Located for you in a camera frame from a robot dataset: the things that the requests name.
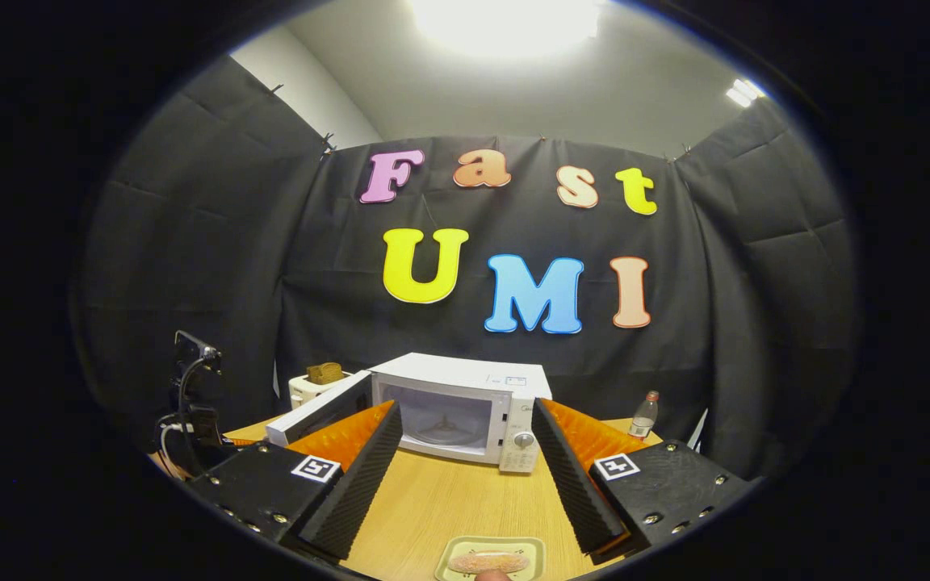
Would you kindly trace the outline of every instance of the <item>ceiling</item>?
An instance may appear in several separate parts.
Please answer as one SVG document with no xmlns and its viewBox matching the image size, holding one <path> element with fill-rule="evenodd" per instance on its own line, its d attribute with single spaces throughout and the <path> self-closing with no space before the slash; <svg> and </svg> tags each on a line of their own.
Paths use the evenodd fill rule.
<svg viewBox="0 0 930 581">
<path fill-rule="evenodd" d="M 536 59 L 450 51 L 408 0 L 332 0 L 287 28 L 384 140 L 543 134 L 676 157 L 741 111 L 711 48 L 612 2 L 597 37 Z"/>
</svg>

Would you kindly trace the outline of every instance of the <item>black curtain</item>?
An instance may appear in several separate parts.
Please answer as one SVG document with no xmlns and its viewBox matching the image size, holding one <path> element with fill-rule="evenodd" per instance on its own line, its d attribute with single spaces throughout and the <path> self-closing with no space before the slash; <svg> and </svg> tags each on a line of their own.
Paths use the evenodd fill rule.
<svg viewBox="0 0 930 581">
<path fill-rule="evenodd" d="M 390 203 L 360 203 L 371 155 L 420 148 Z M 505 154 L 512 181 L 454 184 L 458 157 Z M 702 452 L 772 474 L 822 425 L 848 382 L 855 265 L 848 225 L 812 147 L 757 100 L 678 161 L 532 137 L 426 137 L 322 155 L 307 124 L 225 58 L 155 115 L 96 208 L 81 294 L 99 401 L 148 445 L 170 411 L 174 330 L 225 354 L 203 397 L 222 430 L 288 409 L 285 380 L 337 361 L 366 368 L 412 352 L 545 366 L 555 399 L 598 418 L 661 394 L 656 431 L 686 439 L 710 409 Z M 599 201 L 558 200 L 556 170 L 589 169 Z M 627 208 L 615 174 L 640 168 L 655 214 Z M 383 287 L 390 228 L 417 228 L 414 278 L 435 275 L 439 228 L 461 228 L 458 285 L 430 305 Z M 490 333 L 491 255 L 584 263 L 583 330 Z M 643 328 L 617 328 L 614 257 L 641 257 Z M 277 362 L 280 395 L 272 389 Z"/>
<path fill-rule="evenodd" d="M 675 163 L 712 287 L 702 452 L 736 474 L 788 466 L 827 422 L 860 333 L 853 233 L 829 170 L 756 100 Z"/>
<path fill-rule="evenodd" d="M 425 154 L 390 203 L 360 203 L 376 153 Z M 505 154 L 512 180 L 462 188 L 458 157 Z M 590 209 L 558 200 L 556 170 L 589 169 Z M 655 214 L 627 208 L 616 172 L 650 177 Z M 281 379 L 337 361 L 350 370 L 422 352 L 545 367 L 556 400 L 597 418 L 629 416 L 661 394 L 656 432 L 687 439 L 710 409 L 702 452 L 745 478 L 772 474 L 827 419 L 848 383 L 853 265 L 848 225 L 812 148 L 777 107 L 757 102 L 679 161 L 531 137 L 427 137 L 325 156 L 282 275 Z M 425 239 L 414 278 L 435 275 L 439 228 L 461 228 L 459 279 L 443 301 L 403 303 L 383 286 L 391 228 Z M 555 257 L 584 263 L 583 330 L 484 330 L 495 276 L 512 253 L 535 280 Z M 651 323 L 617 328 L 614 257 L 641 257 Z"/>
<path fill-rule="evenodd" d="M 115 422 L 151 449 L 172 412 L 174 331 L 221 349 L 203 403 L 233 429 L 277 412 L 273 354 L 284 241 L 321 137 L 226 56 L 167 100 L 107 180 L 77 276 L 89 378 Z"/>
</svg>

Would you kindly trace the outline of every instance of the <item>ceiling light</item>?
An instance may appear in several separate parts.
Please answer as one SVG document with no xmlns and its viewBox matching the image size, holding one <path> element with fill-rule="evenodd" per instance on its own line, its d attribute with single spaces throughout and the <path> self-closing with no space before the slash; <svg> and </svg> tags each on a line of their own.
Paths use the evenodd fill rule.
<svg viewBox="0 0 930 581">
<path fill-rule="evenodd" d="M 475 56 L 535 56 L 597 36 L 602 0 L 411 0 L 426 36 Z"/>
<path fill-rule="evenodd" d="M 752 104 L 752 99 L 742 95 L 742 93 L 735 91 L 734 89 L 727 89 L 727 96 L 731 97 L 733 102 L 738 103 L 742 107 L 748 107 Z"/>
<path fill-rule="evenodd" d="M 749 87 L 747 82 L 742 81 L 739 78 L 738 80 L 734 81 L 734 88 L 737 89 L 738 92 L 742 95 L 745 95 L 745 98 L 750 100 L 750 102 L 756 99 L 756 97 L 760 96 L 759 93 L 756 92 L 756 89 Z"/>
</svg>

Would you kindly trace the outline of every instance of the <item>tray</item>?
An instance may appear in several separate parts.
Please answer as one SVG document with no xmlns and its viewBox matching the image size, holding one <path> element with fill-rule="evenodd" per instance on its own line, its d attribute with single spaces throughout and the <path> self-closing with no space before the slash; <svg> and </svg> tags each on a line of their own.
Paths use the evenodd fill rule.
<svg viewBox="0 0 930 581">
<path fill-rule="evenodd" d="M 439 581 L 468 581 L 475 575 L 452 571 L 447 563 L 469 551 L 521 551 L 529 558 L 529 566 L 521 571 L 508 573 L 512 581 L 535 581 L 543 575 L 545 566 L 545 548 L 543 541 L 536 537 L 455 537 L 447 543 L 440 563 L 436 566 L 436 578 Z"/>
</svg>

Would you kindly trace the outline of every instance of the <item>wooden table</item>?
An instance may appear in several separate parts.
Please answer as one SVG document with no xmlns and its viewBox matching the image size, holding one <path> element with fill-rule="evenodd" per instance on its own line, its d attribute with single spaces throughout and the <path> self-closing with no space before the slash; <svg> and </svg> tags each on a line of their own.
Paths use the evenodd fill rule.
<svg viewBox="0 0 930 581">
<path fill-rule="evenodd" d="M 263 439 L 272 420 L 226 433 Z M 630 418 L 605 420 L 625 431 Z M 650 434 L 649 444 L 662 439 Z M 502 474 L 497 466 L 434 458 L 398 449 L 341 565 L 377 579 L 431 581 L 447 542 L 484 537 L 537 537 L 547 548 L 542 581 L 601 569 L 580 552 L 543 455 L 533 474 Z"/>
</svg>

